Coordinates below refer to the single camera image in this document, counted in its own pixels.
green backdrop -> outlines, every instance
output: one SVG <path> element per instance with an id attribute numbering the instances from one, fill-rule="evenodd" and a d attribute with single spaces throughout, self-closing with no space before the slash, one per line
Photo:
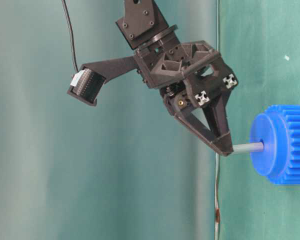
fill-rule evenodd
<path id="1" fill-rule="evenodd" d="M 79 64 L 132 55 L 122 0 L 67 3 Z M 157 3 L 181 41 L 216 45 L 214 0 Z M 1 0 L 0 240 L 212 239 L 213 153 L 135 72 L 97 108 L 66 94 L 73 73 L 61 1 Z"/>
<path id="2" fill-rule="evenodd" d="M 300 104 L 300 0 L 220 0 L 220 50 L 240 85 L 228 104 L 234 143 L 272 104 Z M 300 239 L 300 186 L 272 185 L 249 155 L 222 158 L 221 240 Z"/>

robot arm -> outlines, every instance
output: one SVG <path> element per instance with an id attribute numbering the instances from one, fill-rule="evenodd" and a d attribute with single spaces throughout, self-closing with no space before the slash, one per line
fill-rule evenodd
<path id="1" fill-rule="evenodd" d="M 215 152 L 233 152 L 226 104 L 238 80 L 205 41 L 180 43 L 154 0 L 125 0 L 116 24 L 134 56 L 83 64 L 68 93 L 95 106 L 103 84 L 133 69 L 158 89 L 168 112 Z M 192 112 L 202 109 L 208 126 Z"/>

gray rod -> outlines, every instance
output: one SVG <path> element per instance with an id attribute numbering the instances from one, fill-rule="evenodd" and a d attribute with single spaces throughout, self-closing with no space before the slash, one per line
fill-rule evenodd
<path id="1" fill-rule="evenodd" d="M 263 152 L 265 146 L 262 142 L 233 145 L 232 154 L 246 154 L 253 152 Z"/>

screw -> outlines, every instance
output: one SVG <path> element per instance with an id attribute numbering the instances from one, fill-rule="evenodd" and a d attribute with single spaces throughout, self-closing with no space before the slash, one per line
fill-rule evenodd
<path id="1" fill-rule="evenodd" d="M 185 105 L 185 102 L 183 100 L 179 100 L 178 105 L 182 107 L 183 105 Z"/>

3d printed part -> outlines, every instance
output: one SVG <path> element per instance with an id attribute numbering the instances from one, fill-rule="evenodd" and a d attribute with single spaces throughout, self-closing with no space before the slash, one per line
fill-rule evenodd
<path id="1" fill-rule="evenodd" d="M 277 185 L 300 184 L 300 105 L 273 105 L 256 116 L 250 142 L 262 142 L 251 152 L 255 170 Z"/>

